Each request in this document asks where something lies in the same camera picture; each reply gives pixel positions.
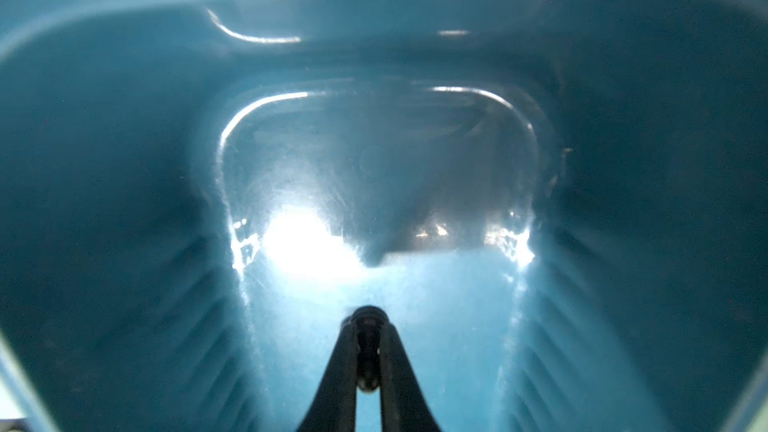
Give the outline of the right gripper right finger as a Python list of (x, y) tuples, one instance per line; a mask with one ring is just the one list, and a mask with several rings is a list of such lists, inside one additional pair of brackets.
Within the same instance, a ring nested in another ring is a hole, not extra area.
[(380, 405), (384, 432), (440, 431), (422, 394), (395, 326), (382, 326), (379, 343)]

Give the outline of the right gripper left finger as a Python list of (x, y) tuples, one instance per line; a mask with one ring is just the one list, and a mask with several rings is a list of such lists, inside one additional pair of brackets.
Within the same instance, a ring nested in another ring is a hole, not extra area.
[(341, 328), (299, 432), (355, 430), (358, 354), (357, 329), (348, 319)]

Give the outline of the black chess pawn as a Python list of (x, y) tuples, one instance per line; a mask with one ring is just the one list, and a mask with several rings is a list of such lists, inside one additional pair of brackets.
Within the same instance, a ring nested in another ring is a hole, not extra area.
[(373, 393), (380, 387), (381, 330), (388, 322), (386, 313), (374, 306), (358, 308), (351, 316), (357, 340), (357, 386), (362, 392)]

